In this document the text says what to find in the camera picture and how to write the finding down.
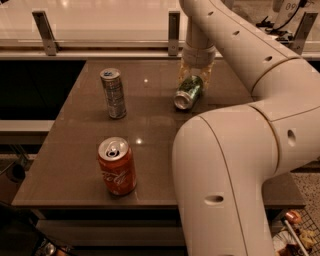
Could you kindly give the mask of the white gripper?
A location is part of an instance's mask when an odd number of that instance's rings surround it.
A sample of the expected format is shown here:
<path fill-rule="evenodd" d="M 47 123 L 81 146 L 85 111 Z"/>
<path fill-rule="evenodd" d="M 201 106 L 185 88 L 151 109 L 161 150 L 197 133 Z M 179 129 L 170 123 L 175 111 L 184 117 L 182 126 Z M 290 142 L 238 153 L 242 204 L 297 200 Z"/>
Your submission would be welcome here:
<path fill-rule="evenodd" d="M 216 55 L 214 46 L 206 49 L 193 48 L 186 44 L 182 50 L 182 59 L 178 72 L 178 84 L 181 84 L 191 72 L 191 68 L 201 69 L 200 76 L 205 89 L 209 87 L 212 67 Z"/>

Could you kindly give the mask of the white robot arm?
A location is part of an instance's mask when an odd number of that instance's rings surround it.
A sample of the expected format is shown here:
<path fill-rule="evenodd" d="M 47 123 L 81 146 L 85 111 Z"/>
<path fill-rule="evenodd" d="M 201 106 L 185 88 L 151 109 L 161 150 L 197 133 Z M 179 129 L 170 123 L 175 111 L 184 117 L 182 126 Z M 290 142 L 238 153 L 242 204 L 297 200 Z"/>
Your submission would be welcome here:
<path fill-rule="evenodd" d="M 262 185 L 320 156 L 319 74 L 221 0 L 179 0 L 254 100 L 199 114 L 172 152 L 189 256 L 274 256 Z"/>

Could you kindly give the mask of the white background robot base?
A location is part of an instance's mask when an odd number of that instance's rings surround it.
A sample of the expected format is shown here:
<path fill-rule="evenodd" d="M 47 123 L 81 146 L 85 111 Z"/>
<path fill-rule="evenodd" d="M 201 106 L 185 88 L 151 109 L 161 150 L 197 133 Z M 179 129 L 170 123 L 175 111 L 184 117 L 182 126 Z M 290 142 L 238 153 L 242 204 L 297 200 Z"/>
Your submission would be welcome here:
<path fill-rule="evenodd" d="M 271 22 L 268 17 L 258 22 L 258 28 L 264 28 L 268 34 L 279 35 L 298 13 L 300 8 L 306 6 L 308 0 L 272 0 L 272 10 L 277 13 L 276 20 Z"/>

